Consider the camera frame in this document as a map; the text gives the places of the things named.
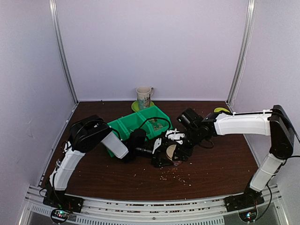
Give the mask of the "gold round lid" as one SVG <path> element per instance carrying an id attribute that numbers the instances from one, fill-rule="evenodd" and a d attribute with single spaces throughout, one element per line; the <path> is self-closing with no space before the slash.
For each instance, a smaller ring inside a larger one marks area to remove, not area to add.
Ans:
<path id="1" fill-rule="evenodd" d="M 166 149 L 166 152 L 165 152 L 166 157 L 171 161 L 173 160 L 173 154 L 176 150 L 176 147 L 177 147 L 176 144 L 172 144 L 172 145 L 169 145 Z"/>

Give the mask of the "green candy bin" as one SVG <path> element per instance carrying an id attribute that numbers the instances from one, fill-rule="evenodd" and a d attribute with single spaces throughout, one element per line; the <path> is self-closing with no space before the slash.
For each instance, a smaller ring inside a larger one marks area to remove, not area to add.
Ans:
<path id="1" fill-rule="evenodd" d="M 145 120 L 146 118 L 141 114 L 132 113 L 117 120 L 113 120 L 109 122 L 108 125 L 113 129 L 113 132 L 117 137 L 125 141 L 129 138 L 130 133 L 139 128 Z"/>
<path id="2" fill-rule="evenodd" d="M 142 123 L 138 128 L 146 131 L 146 136 L 150 140 L 173 129 L 171 119 L 157 106 L 143 109 L 137 114 L 142 118 Z"/>
<path id="3" fill-rule="evenodd" d="M 115 154 L 108 147 L 106 147 L 106 150 L 110 157 L 112 157 L 112 158 L 115 157 Z"/>

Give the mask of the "clear plastic round container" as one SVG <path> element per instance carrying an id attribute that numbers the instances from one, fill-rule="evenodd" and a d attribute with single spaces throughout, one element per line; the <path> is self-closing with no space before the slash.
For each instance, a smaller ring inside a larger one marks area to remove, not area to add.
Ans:
<path id="1" fill-rule="evenodd" d="M 173 163 L 174 166 L 179 166 L 184 162 L 183 161 L 173 161 L 172 163 Z"/>

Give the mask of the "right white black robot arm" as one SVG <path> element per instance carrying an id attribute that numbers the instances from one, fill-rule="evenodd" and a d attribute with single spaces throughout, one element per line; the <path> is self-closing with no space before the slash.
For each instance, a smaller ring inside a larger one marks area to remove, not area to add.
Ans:
<path id="1" fill-rule="evenodd" d="M 240 203 L 245 207 L 250 207 L 258 200 L 270 179 L 293 156 L 294 140 L 299 138 L 280 105 L 260 112 L 235 113 L 222 110 L 211 112 L 204 118 L 188 108 L 177 120 L 186 132 L 173 152 L 174 161 L 186 161 L 196 145 L 214 136 L 254 134 L 271 137 L 269 153 L 240 197 Z"/>

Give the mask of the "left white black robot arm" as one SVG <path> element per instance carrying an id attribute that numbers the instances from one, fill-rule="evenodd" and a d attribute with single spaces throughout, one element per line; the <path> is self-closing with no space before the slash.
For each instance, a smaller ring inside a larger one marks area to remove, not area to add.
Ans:
<path id="1" fill-rule="evenodd" d="M 126 162 L 132 160 L 136 155 L 153 155 L 156 150 L 148 150 L 143 147 L 148 137 L 142 127 L 149 120 L 164 120 L 167 122 L 167 129 L 172 127 L 171 122 L 166 118 L 150 117 L 132 131 L 124 142 L 121 140 L 119 131 L 96 114 L 74 123 L 62 149 L 62 155 L 57 159 L 55 168 L 45 183 L 44 198 L 57 208 L 65 207 L 68 202 L 65 191 L 73 171 L 82 157 L 100 143 L 113 152 L 116 157 Z"/>

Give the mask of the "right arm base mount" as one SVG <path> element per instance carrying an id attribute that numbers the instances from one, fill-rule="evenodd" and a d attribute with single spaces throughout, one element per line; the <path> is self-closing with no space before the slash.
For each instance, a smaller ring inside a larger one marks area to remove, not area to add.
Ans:
<path id="1" fill-rule="evenodd" d="M 227 212 L 254 208 L 255 206 L 264 203 L 264 198 L 261 195 L 240 194 L 231 195 L 224 199 Z"/>

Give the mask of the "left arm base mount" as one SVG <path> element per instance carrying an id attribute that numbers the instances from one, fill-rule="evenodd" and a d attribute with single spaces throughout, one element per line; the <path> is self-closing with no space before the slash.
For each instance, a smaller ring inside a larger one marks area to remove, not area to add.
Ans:
<path id="1" fill-rule="evenodd" d="M 83 207 L 84 199 L 64 193 L 51 193 L 43 199 L 43 204 L 64 211 L 80 213 Z"/>

